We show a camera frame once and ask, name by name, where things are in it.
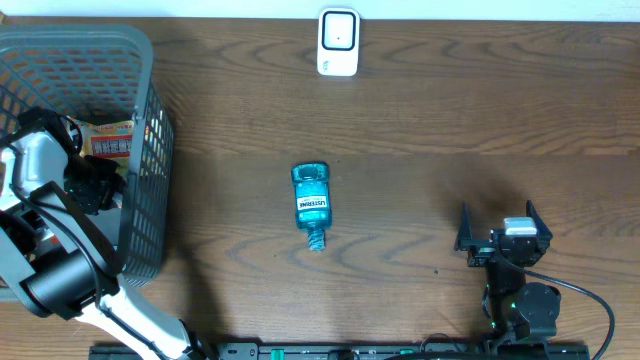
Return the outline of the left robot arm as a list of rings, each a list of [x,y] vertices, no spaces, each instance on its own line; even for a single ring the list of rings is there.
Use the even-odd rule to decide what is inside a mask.
[[[1,141],[1,278],[34,315],[93,325],[142,359],[214,359],[185,323],[148,302],[95,216],[121,204],[111,158],[85,152],[73,118],[34,107]]]

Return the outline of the yellow snack bag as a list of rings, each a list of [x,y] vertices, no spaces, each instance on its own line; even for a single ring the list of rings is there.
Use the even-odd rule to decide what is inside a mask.
[[[129,170],[134,122],[93,125],[79,121],[78,125],[83,138],[80,154],[115,161],[118,165],[116,172],[125,177]]]

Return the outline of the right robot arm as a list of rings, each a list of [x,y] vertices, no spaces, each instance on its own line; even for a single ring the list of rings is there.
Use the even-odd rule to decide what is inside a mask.
[[[490,348],[542,343],[557,333],[561,295],[557,288],[526,280],[525,270],[549,248],[553,235],[531,201],[524,217],[507,217],[487,238],[473,235],[469,211],[462,208],[455,249],[470,267],[483,268],[487,284],[483,311],[492,322]]]

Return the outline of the blue mouthwash bottle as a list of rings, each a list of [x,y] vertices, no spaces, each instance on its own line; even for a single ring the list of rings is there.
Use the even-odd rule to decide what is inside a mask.
[[[324,162],[301,163],[291,169],[296,226],[307,234],[308,248],[313,252],[325,250],[325,232],[332,225],[329,179]]]

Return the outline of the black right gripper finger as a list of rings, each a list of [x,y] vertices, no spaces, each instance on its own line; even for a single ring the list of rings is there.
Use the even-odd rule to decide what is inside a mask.
[[[549,245],[553,239],[553,234],[538,215],[531,200],[526,202],[526,214],[530,217],[537,229],[537,238],[540,245]]]
[[[461,221],[456,235],[454,249],[468,251],[473,245],[473,235],[470,224],[469,210],[466,203],[462,204]]]

